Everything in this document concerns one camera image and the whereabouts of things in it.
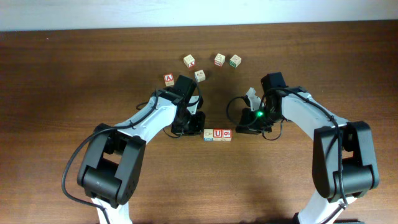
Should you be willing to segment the ice cream number four block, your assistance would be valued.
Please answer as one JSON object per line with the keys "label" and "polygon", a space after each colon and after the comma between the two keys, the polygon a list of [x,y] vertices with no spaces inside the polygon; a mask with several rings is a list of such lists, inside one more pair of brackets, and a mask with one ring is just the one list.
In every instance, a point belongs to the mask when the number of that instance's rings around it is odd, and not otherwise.
{"label": "ice cream number four block", "polygon": [[203,139],[205,141],[212,141],[213,140],[213,129],[204,129],[203,130]]}

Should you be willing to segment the red letter U block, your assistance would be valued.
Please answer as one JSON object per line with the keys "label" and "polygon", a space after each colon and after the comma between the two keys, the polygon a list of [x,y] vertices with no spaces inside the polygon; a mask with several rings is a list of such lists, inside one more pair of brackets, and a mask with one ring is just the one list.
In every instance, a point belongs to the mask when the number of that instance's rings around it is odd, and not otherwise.
{"label": "red letter U block", "polygon": [[222,129],[213,129],[213,140],[214,141],[222,141],[223,140],[223,130]]}

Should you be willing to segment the red number nine block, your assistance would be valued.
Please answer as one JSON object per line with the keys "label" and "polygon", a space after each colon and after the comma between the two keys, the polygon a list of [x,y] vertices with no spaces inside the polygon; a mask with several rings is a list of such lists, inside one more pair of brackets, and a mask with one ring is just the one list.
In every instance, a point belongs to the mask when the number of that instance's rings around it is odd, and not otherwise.
{"label": "red number nine block", "polygon": [[231,129],[223,129],[223,138],[224,141],[231,141],[232,140],[232,130]]}

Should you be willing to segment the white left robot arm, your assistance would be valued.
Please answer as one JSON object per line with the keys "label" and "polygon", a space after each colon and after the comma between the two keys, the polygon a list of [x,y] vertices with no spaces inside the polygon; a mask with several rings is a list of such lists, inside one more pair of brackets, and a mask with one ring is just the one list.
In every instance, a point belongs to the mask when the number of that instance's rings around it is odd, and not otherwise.
{"label": "white left robot arm", "polygon": [[141,174],[145,148],[153,137],[171,126],[175,138],[201,134],[205,114],[199,109],[198,83],[179,76],[174,86],[151,94],[145,107],[115,126],[99,124],[83,142],[88,148],[77,175],[100,223],[130,223],[128,202]]}

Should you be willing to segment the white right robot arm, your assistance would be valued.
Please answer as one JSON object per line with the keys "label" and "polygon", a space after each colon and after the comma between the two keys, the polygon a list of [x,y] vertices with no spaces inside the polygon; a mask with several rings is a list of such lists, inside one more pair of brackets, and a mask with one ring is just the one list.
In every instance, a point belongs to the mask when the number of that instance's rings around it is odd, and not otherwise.
{"label": "white right robot arm", "polygon": [[236,126],[242,134],[269,133],[276,122],[295,123],[313,141],[315,192],[294,223],[334,223],[349,204],[379,185],[370,126],[333,114],[304,88],[288,87],[280,72],[261,79],[264,94],[253,88],[242,97],[247,105]]}

